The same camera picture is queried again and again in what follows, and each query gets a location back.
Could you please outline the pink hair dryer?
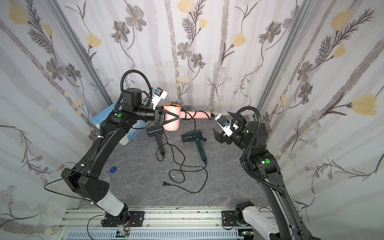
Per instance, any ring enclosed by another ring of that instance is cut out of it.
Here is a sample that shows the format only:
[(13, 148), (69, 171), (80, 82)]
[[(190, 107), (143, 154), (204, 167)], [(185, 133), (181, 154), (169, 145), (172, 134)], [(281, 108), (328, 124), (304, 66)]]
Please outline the pink hair dryer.
[(180, 109), (180, 116), (178, 121), (174, 121), (172, 123), (169, 123), (167, 125), (163, 125), (164, 130), (166, 131), (176, 131), (179, 129), (180, 120), (192, 120), (192, 119), (209, 119), (212, 120), (215, 115), (212, 113), (207, 113), (204, 111), (186, 111), (182, 110), (182, 107), (180, 105), (176, 104), (166, 104), (164, 105), (164, 109)]

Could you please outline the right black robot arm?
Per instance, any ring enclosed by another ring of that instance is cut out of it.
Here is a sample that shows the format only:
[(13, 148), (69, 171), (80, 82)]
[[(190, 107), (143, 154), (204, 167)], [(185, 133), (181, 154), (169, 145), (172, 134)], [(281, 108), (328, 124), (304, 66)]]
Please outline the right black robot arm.
[(260, 112), (251, 106), (230, 113), (232, 119), (219, 114), (215, 121), (222, 131), (214, 130), (219, 143), (235, 144), (240, 150), (240, 163), (252, 179), (259, 182), (275, 217), (274, 221), (263, 215), (250, 202), (238, 204), (235, 216), (239, 225), (250, 225), (265, 240), (314, 240), (284, 183), (276, 158), (267, 150), (268, 131)]

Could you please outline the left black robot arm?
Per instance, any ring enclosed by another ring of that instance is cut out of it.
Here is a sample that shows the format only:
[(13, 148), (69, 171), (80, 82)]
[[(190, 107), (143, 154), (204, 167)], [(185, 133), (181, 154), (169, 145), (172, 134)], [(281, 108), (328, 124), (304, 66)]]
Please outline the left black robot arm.
[[(143, 104), (144, 91), (137, 88), (124, 89), (124, 81), (129, 74), (138, 74), (146, 82), (149, 92), (148, 102)], [(71, 169), (62, 171), (62, 178), (77, 195), (85, 198), (105, 213), (101, 224), (104, 227), (126, 227), (132, 217), (129, 207), (120, 201), (110, 190), (110, 185), (99, 179), (109, 156), (137, 121), (154, 121), (166, 125), (179, 119), (177, 114), (163, 106), (150, 109), (153, 91), (147, 77), (138, 70), (129, 70), (121, 78), (120, 96), (107, 118), (100, 123), (100, 134), (84, 157)]]

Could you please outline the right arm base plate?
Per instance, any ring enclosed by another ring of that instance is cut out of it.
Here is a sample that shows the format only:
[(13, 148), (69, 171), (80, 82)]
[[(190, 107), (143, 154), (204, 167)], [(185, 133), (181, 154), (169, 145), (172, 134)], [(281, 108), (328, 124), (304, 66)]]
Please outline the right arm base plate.
[(222, 225), (226, 229), (240, 226), (237, 222), (235, 211), (222, 211), (221, 217), (222, 217)]

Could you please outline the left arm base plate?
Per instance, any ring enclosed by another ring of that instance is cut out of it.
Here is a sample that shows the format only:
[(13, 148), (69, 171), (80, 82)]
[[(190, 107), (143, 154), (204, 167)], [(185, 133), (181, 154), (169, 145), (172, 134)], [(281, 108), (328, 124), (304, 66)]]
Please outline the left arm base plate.
[(123, 212), (117, 217), (106, 214), (101, 220), (101, 225), (103, 227), (141, 227), (143, 225), (144, 216), (144, 211)]

